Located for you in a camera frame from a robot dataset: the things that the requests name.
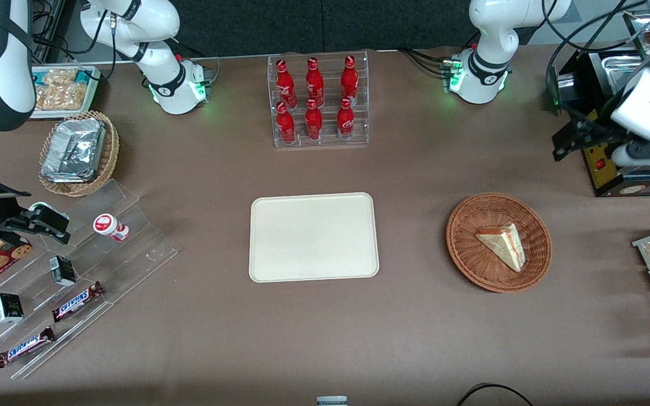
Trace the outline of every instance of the white tray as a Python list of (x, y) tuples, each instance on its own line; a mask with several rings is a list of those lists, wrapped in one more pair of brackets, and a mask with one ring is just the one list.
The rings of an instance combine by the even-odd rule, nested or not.
[(252, 204), (253, 281), (372, 277), (378, 269), (368, 193), (263, 197)]

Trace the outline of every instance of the coca-cola bottle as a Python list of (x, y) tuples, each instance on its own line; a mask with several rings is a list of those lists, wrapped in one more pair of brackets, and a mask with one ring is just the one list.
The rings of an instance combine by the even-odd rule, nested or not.
[(355, 57), (352, 55), (345, 57), (345, 70), (340, 76), (340, 85), (341, 97), (349, 98), (351, 106), (358, 104), (358, 71), (355, 69)]
[(308, 99), (308, 110), (305, 112), (305, 123), (308, 126), (308, 136), (317, 141), (322, 136), (323, 115), (318, 109), (318, 103), (314, 98)]
[(308, 97), (315, 99), (318, 108), (322, 107), (325, 104), (325, 80), (315, 58), (308, 58), (308, 74), (305, 76), (305, 83), (308, 86)]
[(280, 99), (286, 104), (287, 110), (292, 110), (297, 107), (295, 81), (292, 80), (292, 75), (287, 71), (287, 64), (282, 59), (275, 62), (275, 67), (278, 70), (278, 93)]
[(350, 108), (350, 99), (340, 100), (340, 111), (337, 113), (337, 137), (340, 141), (350, 141), (353, 138), (353, 122), (355, 115)]
[(292, 115), (287, 112), (287, 106), (284, 102), (278, 102), (278, 132), (285, 144), (295, 143), (295, 121)]

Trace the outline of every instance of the wicker basket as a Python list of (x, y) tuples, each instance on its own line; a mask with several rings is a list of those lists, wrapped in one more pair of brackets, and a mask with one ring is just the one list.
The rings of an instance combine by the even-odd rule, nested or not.
[[(107, 116), (97, 111), (88, 111), (86, 113), (77, 114), (76, 116), (67, 117), (64, 121), (83, 120), (85, 118), (97, 118), (98, 120), (103, 121), (107, 126), (107, 133), (105, 134), (104, 146), (102, 147), (102, 155), (100, 156), (97, 178), (90, 183), (54, 183), (44, 179), (40, 174), (39, 180), (41, 180), (42, 184), (47, 188), (47, 190), (49, 190), (49, 192), (59, 193), (60, 195), (67, 195), (70, 197), (87, 196), (96, 192), (107, 182), (107, 180), (112, 178), (112, 172), (114, 172), (114, 167), (117, 164), (117, 154), (119, 153), (119, 136), (117, 135), (117, 129), (114, 128), (112, 122), (109, 121)], [(39, 165), (44, 164), (44, 159), (49, 151), (49, 144), (52, 141), (55, 129), (56, 126), (52, 131), (49, 131), (49, 136), (46, 141), (44, 141), (44, 148), (42, 148), (42, 152), (39, 154)]]
[[(526, 254), (521, 272), (509, 268), (475, 236), (480, 228), (508, 223), (516, 225)], [(446, 245), (468, 279), (500, 293), (520, 292), (538, 283), (553, 254), (550, 234), (541, 218), (522, 201), (500, 193), (482, 193), (462, 201), (448, 219)]]

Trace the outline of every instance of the dark backdrop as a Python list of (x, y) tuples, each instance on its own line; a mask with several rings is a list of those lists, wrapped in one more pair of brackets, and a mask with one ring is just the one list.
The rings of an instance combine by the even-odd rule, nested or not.
[[(171, 0), (178, 39), (207, 56), (458, 46), (469, 0)], [(519, 31), (525, 43), (534, 28)]]

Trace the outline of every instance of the candy bar wrapper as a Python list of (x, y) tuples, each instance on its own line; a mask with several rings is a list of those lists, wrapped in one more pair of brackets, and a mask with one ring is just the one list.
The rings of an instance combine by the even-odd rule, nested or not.
[(6, 367), (21, 355), (33, 352), (35, 349), (54, 341), (56, 341), (54, 331), (52, 331), (51, 327), (47, 327), (43, 332), (10, 349), (9, 351), (1, 352), (0, 368)]
[(80, 310), (83, 306), (85, 306), (85, 304), (87, 304), (88, 302), (92, 301), (94, 298), (96, 298), (97, 296), (105, 292), (106, 291), (104, 290), (104, 288), (102, 288), (99, 281), (95, 282), (94, 285), (91, 285), (90, 287), (87, 288), (87, 290), (80, 293), (79, 295), (76, 295), (74, 298), (72, 298), (72, 300), (61, 305), (58, 309), (52, 310), (52, 316), (54, 316), (54, 322), (58, 323), (64, 320), (65, 318), (72, 316), (72, 314)]

